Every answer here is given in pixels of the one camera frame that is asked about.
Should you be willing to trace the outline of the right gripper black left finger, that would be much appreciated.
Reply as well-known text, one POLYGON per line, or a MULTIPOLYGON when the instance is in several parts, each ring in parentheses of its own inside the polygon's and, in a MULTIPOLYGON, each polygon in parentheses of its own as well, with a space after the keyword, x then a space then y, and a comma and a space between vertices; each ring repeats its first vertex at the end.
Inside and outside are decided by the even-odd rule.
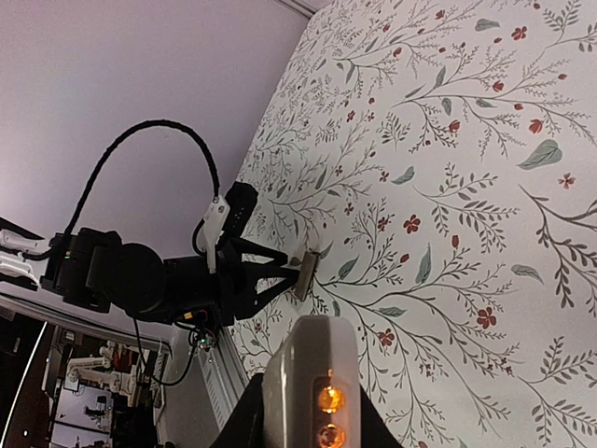
POLYGON ((261 448, 263 439, 264 401, 262 375, 254 375, 228 421, 210 445, 211 448, 261 448))

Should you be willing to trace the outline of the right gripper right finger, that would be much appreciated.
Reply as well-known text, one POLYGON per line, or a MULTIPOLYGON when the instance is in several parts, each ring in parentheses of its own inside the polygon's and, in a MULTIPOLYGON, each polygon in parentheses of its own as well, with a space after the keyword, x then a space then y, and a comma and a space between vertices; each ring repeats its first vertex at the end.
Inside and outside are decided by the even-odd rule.
POLYGON ((362 448, 401 448, 365 391, 360 392, 360 408, 362 448))

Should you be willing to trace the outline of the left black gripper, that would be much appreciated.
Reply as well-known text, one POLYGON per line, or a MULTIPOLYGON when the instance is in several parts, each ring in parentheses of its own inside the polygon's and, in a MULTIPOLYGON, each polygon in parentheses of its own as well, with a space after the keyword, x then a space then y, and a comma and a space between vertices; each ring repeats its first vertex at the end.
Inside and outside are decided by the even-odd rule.
POLYGON ((160 304, 160 320, 173 324, 203 317, 216 326, 255 316, 293 287, 299 271, 286 267, 288 256, 248 240, 226 242, 216 250, 216 270, 210 273, 205 256, 166 259, 166 286, 160 304), (242 260, 243 255, 269 259, 266 263, 242 260), (260 280, 278 279, 257 291, 260 280))

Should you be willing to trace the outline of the beige battery cover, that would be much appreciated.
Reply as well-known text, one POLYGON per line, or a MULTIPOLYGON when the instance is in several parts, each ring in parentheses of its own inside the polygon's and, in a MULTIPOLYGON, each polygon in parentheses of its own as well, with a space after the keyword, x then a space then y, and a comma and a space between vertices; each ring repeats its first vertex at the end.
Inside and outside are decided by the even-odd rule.
POLYGON ((313 251, 308 251, 303 256, 298 273, 298 281, 294 289, 295 297, 300 302, 304 302, 307 299, 319 259, 320 254, 313 251))

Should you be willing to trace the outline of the orange battery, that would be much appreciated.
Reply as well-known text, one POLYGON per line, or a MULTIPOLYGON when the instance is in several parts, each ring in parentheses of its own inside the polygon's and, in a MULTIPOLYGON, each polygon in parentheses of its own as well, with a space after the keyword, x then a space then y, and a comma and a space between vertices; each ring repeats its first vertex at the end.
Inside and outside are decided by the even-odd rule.
POLYGON ((318 393, 317 406, 323 413, 337 413, 345 406, 344 393, 341 389, 328 385, 318 393))

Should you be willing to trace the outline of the beige remote control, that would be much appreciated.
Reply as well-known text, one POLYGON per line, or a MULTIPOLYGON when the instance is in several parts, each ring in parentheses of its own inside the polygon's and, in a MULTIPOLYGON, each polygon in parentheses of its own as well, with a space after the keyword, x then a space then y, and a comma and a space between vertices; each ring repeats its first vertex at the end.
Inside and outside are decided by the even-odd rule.
POLYGON ((267 447, 318 447, 317 431, 334 424, 346 432, 343 447, 360 446, 357 342, 342 317, 305 315, 290 330, 263 374, 263 439, 267 447), (332 385, 345 406, 323 413, 318 393, 332 385))

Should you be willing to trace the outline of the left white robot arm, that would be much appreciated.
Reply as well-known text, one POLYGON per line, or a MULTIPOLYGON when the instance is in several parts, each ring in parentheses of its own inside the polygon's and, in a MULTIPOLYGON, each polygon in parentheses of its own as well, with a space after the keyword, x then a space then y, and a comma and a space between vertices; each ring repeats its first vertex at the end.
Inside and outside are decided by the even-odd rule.
POLYGON ((190 127, 168 119, 143 121, 104 151, 64 231, 45 239, 1 221, 1 279, 32 291, 43 288, 100 314, 117 307, 138 322, 217 331, 255 316, 299 280, 285 253, 243 238, 256 205, 257 191, 249 184, 236 182, 221 193, 212 153, 190 127), (76 227, 109 157, 127 138, 150 128, 185 134, 207 163, 213 198, 192 233, 194 253, 188 257, 162 259, 146 245, 123 242, 116 231, 76 227))

